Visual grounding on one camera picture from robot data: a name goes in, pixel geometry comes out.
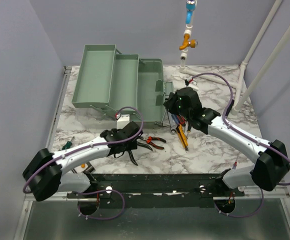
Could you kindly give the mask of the white pvc pipe frame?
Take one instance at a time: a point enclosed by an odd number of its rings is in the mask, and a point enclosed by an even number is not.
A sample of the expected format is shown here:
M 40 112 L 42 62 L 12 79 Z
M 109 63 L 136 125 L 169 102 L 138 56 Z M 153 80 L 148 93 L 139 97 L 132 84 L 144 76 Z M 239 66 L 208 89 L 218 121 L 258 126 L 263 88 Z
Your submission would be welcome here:
M 270 66 L 274 63 L 275 59 L 278 57 L 279 53 L 283 50 L 285 45 L 288 43 L 290 40 L 290 25 L 284 32 L 283 36 L 280 38 L 278 41 L 277 45 L 273 49 L 273 51 L 270 53 L 268 58 L 266 59 L 265 63 L 263 66 L 260 68 L 259 72 L 257 73 L 256 77 L 253 79 L 247 90 L 242 93 L 243 85 L 244 85 L 244 76 L 245 76 L 245 71 L 247 68 L 247 65 L 253 56 L 257 46 L 261 42 L 267 28 L 269 27 L 271 21 L 273 20 L 275 14 L 277 13 L 282 1 L 281 0 L 276 0 L 270 9 L 266 19 L 264 20 L 258 34 L 256 35 L 250 49 L 248 50 L 245 58 L 241 62 L 239 66 L 239 77 L 238 77 L 238 82 L 236 85 L 233 87 L 235 88 L 235 96 L 234 96 L 234 105 L 230 111 L 233 115 L 237 115 L 238 112 L 241 110 L 243 104 L 248 100 L 250 97 L 251 93 L 253 90 L 256 88 L 257 84 L 260 82 L 262 77 L 265 75 L 265 73 L 268 71 Z M 186 20 L 185 20 L 185 31 L 184 34 L 189 34 L 190 35 L 190 40 L 192 40 L 192 29 L 193 29 L 193 20 L 194 20 L 194 15 L 195 15 L 195 10 L 197 8 L 197 1 L 196 0 L 187 0 L 186 1 Z M 188 56 L 188 50 L 190 47 L 186 48 L 185 50 L 181 50 L 180 54 L 180 66 L 179 66 L 179 72 L 183 74 L 188 74 L 191 76 L 198 75 L 199 73 L 190 70 L 188 67 L 186 67 L 186 60 Z

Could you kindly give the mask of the orange long nose pliers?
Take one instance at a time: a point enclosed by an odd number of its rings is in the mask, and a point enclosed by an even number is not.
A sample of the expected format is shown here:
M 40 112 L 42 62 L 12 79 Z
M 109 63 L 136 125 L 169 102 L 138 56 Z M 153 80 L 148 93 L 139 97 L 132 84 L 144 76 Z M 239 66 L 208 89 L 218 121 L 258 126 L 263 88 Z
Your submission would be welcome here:
M 152 147 L 157 149 L 157 150 L 164 150 L 165 148 L 163 146 L 159 146 L 154 143 L 154 141 L 159 141 L 162 143 L 166 143 L 167 141 L 161 137 L 153 137 L 153 136 L 148 136 L 148 137 L 139 137 L 140 140 L 146 142 L 146 148 L 152 151 Z

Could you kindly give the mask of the green tool box clear lid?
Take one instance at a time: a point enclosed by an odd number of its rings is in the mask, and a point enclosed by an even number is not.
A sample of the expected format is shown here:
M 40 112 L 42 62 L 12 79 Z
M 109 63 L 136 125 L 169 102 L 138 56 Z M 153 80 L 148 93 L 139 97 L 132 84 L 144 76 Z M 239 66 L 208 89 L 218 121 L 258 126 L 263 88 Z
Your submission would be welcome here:
M 84 46 L 71 103 L 75 118 L 86 128 L 114 128 L 120 110 L 153 129 L 173 90 L 173 83 L 164 79 L 161 59 L 123 54 L 114 44 L 89 44 Z

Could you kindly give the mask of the orange box cutter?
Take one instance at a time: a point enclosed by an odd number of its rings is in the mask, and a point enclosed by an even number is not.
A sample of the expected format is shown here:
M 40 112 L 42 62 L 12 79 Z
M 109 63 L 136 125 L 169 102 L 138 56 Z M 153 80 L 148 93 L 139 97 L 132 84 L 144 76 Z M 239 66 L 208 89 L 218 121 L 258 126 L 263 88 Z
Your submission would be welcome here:
M 183 148 L 188 151 L 188 142 L 187 142 L 187 138 L 183 132 L 183 128 L 182 126 L 179 124 L 177 127 L 176 127 L 176 131 L 177 131 L 177 135 L 178 135 L 178 138 L 183 146 Z

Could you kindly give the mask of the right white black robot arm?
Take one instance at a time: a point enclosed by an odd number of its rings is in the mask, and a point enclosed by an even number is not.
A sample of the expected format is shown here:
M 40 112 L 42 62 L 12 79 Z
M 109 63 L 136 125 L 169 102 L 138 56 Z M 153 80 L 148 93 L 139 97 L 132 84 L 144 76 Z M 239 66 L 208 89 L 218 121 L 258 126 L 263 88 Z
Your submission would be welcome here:
M 252 166 L 226 169 L 215 179 L 215 191 L 226 196 L 242 186 L 258 186 L 272 191 L 290 170 L 285 145 L 256 137 L 226 121 L 219 112 L 202 106 L 198 93 L 191 87 L 171 92 L 165 109 L 184 117 L 194 129 L 222 140 L 245 155 Z

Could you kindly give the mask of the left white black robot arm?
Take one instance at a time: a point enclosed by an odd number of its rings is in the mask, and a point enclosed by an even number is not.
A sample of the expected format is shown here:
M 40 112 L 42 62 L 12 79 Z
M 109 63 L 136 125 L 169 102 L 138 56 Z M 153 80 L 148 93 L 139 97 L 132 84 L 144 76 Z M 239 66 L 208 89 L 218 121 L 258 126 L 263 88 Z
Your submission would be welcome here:
M 36 201 L 42 202 L 60 191 L 65 174 L 89 161 L 136 149 L 142 134 L 142 127 L 132 121 L 122 129 L 104 130 L 93 140 L 70 149 L 50 152 L 43 148 L 22 173 L 23 192 L 33 194 Z

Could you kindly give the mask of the silver ratchet wrench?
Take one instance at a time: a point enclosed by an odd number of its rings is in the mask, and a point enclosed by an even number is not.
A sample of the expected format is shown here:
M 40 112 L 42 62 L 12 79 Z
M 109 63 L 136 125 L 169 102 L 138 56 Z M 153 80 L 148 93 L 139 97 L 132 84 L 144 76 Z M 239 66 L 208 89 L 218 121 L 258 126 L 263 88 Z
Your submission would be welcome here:
M 170 125 L 170 133 L 172 135 L 175 135 L 177 133 L 177 130 L 176 130 L 176 124 L 173 120 L 173 117 L 171 115 L 171 113 L 167 112 L 167 118 L 168 118 L 168 122 L 169 122 L 169 125 Z

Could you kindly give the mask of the small black claw hammer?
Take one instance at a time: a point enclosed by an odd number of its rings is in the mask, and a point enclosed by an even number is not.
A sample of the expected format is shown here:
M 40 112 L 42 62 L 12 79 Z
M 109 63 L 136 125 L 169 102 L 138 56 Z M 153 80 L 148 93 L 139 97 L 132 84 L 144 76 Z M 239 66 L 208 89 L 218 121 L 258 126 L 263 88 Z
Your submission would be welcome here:
M 161 120 L 156 121 L 156 122 L 154 123 L 154 125 L 155 125 L 156 127 L 158 127 L 158 128 L 165 128 L 165 127 L 167 127 L 167 125 L 164 124 L 165 119 L 166 119 L 166 114 L 167 114 L 167 111 L 165 110 L 164 113 L 163 113 L 163 115 L 162 115 Z

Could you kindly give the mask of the black mounting rail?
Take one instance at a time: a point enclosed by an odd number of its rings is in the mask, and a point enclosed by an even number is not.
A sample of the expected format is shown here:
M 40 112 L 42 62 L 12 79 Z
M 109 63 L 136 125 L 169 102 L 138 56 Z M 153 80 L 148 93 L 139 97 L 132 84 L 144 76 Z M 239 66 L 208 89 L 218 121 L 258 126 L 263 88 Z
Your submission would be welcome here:
M 217 174 L 92 174 L 91 186 L 83 193 L 68 193 L 78 199 L 83 210 L 87 203 L 103 209 L 120 208 L 121 196 L 125 207 L 145 208 L 213 208 L 215 201 L 239 200 L 260 196 L 257 186 L 224 189 L 215 183 Z

